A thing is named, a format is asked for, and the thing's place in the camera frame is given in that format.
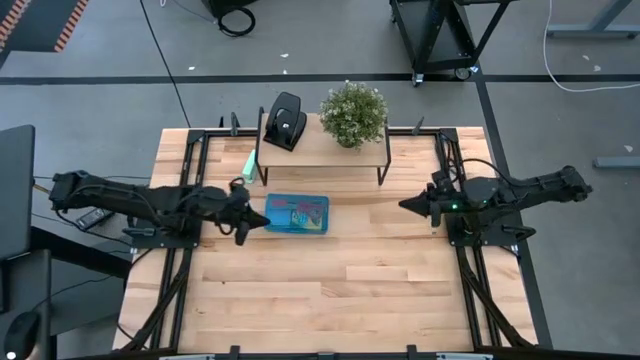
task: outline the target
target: potted plant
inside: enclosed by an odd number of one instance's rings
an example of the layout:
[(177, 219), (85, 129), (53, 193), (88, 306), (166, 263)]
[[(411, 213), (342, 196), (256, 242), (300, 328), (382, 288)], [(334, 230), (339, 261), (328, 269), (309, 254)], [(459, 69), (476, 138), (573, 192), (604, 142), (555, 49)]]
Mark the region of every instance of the potted plant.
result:
[(320, 115), (324, 131), (338, 144), (359, 149), (365, 142), (383, 139), (387, 103), (378, 89), (347, 80), (342, 89), (329, 90), (329, 98), (320, 104)]

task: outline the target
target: wooden tabletop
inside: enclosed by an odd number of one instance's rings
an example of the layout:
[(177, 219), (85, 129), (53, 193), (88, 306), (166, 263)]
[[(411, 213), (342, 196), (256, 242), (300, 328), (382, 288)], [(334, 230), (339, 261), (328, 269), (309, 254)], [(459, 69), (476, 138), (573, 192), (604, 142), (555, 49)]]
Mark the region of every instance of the wooden tabletop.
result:
[[(458, 134), (464, 157), (490, 160), (482, 128), (458, 128)], [(152, 187), (178, 184), (186, 136), (185, 129), (164, 130)], [(432, 229), (427, 219), (398, 206), (438, 170), (433, 140), (394, 136), (390, 142), (393, 162), (384, 186), (368, 168), (274, 168), (266, 188), (248, 185), (258, 211), (268, 193), (329, 196), (324, 236), (257, 229), (238, 247), (205, 224), (191, 265), (179, 351), (228, 353), (240, 345), (243, 353), (404, 352), (407, 344), (419, 351), (471, 350), (446, 227)], [(211, 140), (205, 185), (227, 188), (254, 146), (253, 138)], [(494, 176), (479, 163), (465, 167), (468, 177)], [(131, 271), (120, 315), (130, 333), (156, 304), (165, 253), (154, 250)], [(495, 302), (535, 342), (516, 258), (492, 247), (484, 254)], [(488, 343), (484, 311), (477, 307)], [(172, 318), (170, 308), (162, 345)], [(127, 341), (118, 333), (114, 346)]]
[[(266, 126), (269, 114), (264, 114)], [(260, 139), (258, 163), (262, 167), (382, 167), (387, 164), (386, 138), (379, 143), (367, 142), (359, 150), (347, 149), (331, 134), (324, 132), (320, 115), (307, 114), (307, 126), (293, 151)]]

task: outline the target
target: black metal frame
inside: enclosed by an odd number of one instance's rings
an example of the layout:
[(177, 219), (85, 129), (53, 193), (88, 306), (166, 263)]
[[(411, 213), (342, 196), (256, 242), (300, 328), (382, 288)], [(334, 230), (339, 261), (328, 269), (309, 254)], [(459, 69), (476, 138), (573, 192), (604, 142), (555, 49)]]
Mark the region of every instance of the black metal frame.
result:
[[(398, 24), (402, 40), (411, 60), (414, 76), (426, 72), (474, 66), (511, 1), (513, 0), (483, 0), (482, 2), (463, 0), (456, 0), (455, 2), (454, 0), (389, 0), (393, 19)], [(496, 2), (499, 2), (500, 5), (476, 46), (466, 21), (466, 14), (464, 14), (464, 9), (460, 5)], [(413, 6), (416, 6), (415, 3), (424, 3), (425, 9), (427, 9), (427, 14), (425, 15), (429, 15), (429, 18), (421, 17), (420, 21), (422, 23), (415, 26), (409, 24), (415, 19), (409, 20), (404, 17), (402, 8), (404, 4), (410, 3), (414, 3)], [(420, 29), (421, 33), (414, 34), (413, 32), (416, 29)], [(443, 41), (438, 41), (439, 37), (446, 38), (443, 38)], [(441, 56), (438, 56), (439, 59), (430, 62), (429, 59), (434, 53), (439, 55), (445, 53), (446, 59), (443, 60)]]
[[(242, 137), (255, 137), (259, 135), (258, 129), (236, 129), (233, 135), (230, 134), (229, 129), (216, 129), (216, 130), (189, 130), (187, 148), (185, 150), (185, 157), (182, 167), (182, 173), (180, 177), (180, 183), (185, 184), (190, 170), (190, 164), (193, 155), (193, 148), (196, 142), (201, 141), (201, 155), (198, 161), (197, 173), (196, 173), (196, 185), (202, 186), (204, 179), (205, 166), (207, 161), (207, 149), (208, 142), (214, 137), (229, 137), (229, 136), (242, 136)], [(456, 174), (458, 174), (458, 182), (461, 185), (466, 180), (464, 167), (462, 165), (462, 154), (458, 144), (458, 136), (455, 128), (441, 128), (441, 129), (424, 129), (424, 128), (390, 128), (387, 131), (389, 136), (427, 136), (435, 139), (436, 155), (441, 169), (449, 173), (450, 164), (447, 159), (447, 141), (450, 142), (453, 149), (454, 166)], [(445, 360), (445, 359), (472, 359), (471, 355), (476, 355), (477, 359), (491, 359), (496, 356), (500, 359), (530, 359), (530, 360), (542, 360), (542, 359), (598, 359), (598, 360), (610, 360), (610, 359), (638, 359), (636, 356), (631, 355), (617, 355), (617, 354), (601, 354), (601, 353), (587, 353), (587, 352), (573, 352), (573, 351), (559, 351), (551, 349), (543, 349), (534, 347), (526, 340), (524, 340), (513, 328), (506, 317), (502, 314), (500, 309), (496, 306), (491, 298), (491, 292), (489, 289), (487, 273), (482, 255), (481, 245), (476, 244), (473, 247), (474, 260), (478, 276), (476, 276), (471, 270), (471, 265), (467, 258), (466, 246), (455, 246), (456, 256), (458, 259), (458, 265), (460, 270), (460, 276), (462, 280), (463, 295), (465, 299), (465, 306), (467, 317), (469, 321), (470, 336), (473, 343), (473, 351), (469, 353), (446, 353), (446, 352), (418, 352), (415, 345), (407, 345), (406, 352), (398, 353), (284, 353), (284, 354), (241, 354), (240, 347), (237, 345), (231, 346), (229, 353), (219, 354), (201, 354), (202, 356), (193, 355), (193, 357), (186, 356), (188, 359), (200, 359), (200, 358), (215, 358), (217, 360), (365, 360), (365, 359), (380, 359), (380, 360)], [(193, 250), (185, 249), (183, 254), (183, 264), (181, 268), (186, 265), (187, 277), (188, 269), (191, 262)], [(166, 294), (169, 288), (171, 280), (171, 270), (173, 269), (173, 262), (175, 259), (175, 249), (167, 250), (167, 258), (165, 260), (164, 272), (161, 283), (161, 297), (162, 293)], [(158, 322), (153, 333), (152, 341), (150, 343), (150, 349), (148, 351), (129, 351), (129, 352), (116, 352), (107, 355), (98, 355), (91, 357), (82, 357), (77, 359), (90, 359), (90, 360), (112, 360), (112, 359), (160, 359), (161, 357), (179, 355), (178, 345), (180, 341), (180, 331), (182, 328), (182, 314), (184, 312), (184, 303), (188, 282), (186, 279), (180, 284), (180, 289), (177, 294), (175, 313), (173, 317), (171, 340), (169, 347), (159, 348), (162, 322)], [(485, 346), (482, 342), (480, 333), (480, 326), (478, 322), (478, 314), (474, 303), (474, 295), (478, 297), (480, 302), (484, 305), (489, 333), (491, 337), (491, 346)], [(513, 346), (501, 347), (500, 344), (500, 331), (505, 335), (505, 338)]]
[[(260, 110), (258, 110), (258, 127), (257, 127), (257, 135), (256, 135), (256, 153), (254, 162), (256, 164), (256, 168), (258, 169), (258, 175), (260, 176), (260, 180), (262, 181), (263, 186), (267, 186), (267, 180), (269, 179), (269, 168), (260, 166), (259, 155), (260, 155), (260, 143), (262, 142), (262, 115), (264, 114), (264, 108), (261, 106)], [(382, 186), (384, 183), (384, 179), (387, 177), (387, 172), (389, 171), (389, 167), (391, 166), (391, 144), (389, 144), (389, 125), (385, 124), (384, 127), (384, 138), (387, 145), (387, 163), (384, 168), (376, 167), (377, 175), (378, 175), (378, 185)]]

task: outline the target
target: white cable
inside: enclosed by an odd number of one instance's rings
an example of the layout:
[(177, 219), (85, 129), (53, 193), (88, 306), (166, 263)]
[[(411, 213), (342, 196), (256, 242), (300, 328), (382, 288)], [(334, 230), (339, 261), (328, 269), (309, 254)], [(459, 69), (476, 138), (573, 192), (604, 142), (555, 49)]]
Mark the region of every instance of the white cable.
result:
[(547, 61), (547, 32), (549, 31), (549, 24), (551, 23), (551, 14), (553, 12), (553, 0), (549, 0), (549, 18), (547, 19), (547, 26), (544, 28), (544, 34), (542, 34), (542, 56), (544, 57), (544, 67), (547, 68), (547, 73), (551, 77), (551, 80), (562, 90), (572, 92), (572, 93), (585, 93), (585, 92), (594, 92), (594, 91), (602, 91), (602, 90), (624, 90), (631, 89), (635, 87), (640, 87), (640, 84), (632, 84), (626, 86), (606, 86), (600, 88), (593, 89), (569, 89), (562, 86), (558, 80), (551, 73), (551, 69), (549, 69), (549, 62)]

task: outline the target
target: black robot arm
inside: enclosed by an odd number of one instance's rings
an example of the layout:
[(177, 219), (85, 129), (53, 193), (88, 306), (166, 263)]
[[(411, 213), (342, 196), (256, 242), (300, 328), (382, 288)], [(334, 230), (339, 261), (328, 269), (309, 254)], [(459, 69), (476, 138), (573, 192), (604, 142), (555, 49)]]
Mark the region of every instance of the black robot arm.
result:
[(269, 224), (269, 219), (249, 205), (249, 191), (241, 178), (229, 184), (228, 195), (213, 186), (150, 189), (109, 181), (84, 171), (56, 174), (53, 181), (49, 200), (56, 211), (95, 206), (148, 220), (163, 231), (176, 234), (186, 230), (187, 218), (197, 218), (214, 222), (225, 235), (235, 230), (238, 245), (244, 243), (250, 229)]
[(582, 201), (591, 186), (572, 166), (528, 179), (510, 176), (476, 177), (464, 181), (462, 190), (453, 186), (444, 172), (433, 173), (434, 183), (420, 195), (400, 201), (400, 206), (422, 216), (431, 216), (431, 224), (440, 225), (442, 213), (458, 213), (465, 217), (468, 230), (482, 230), (497, 219), (548, 201)]

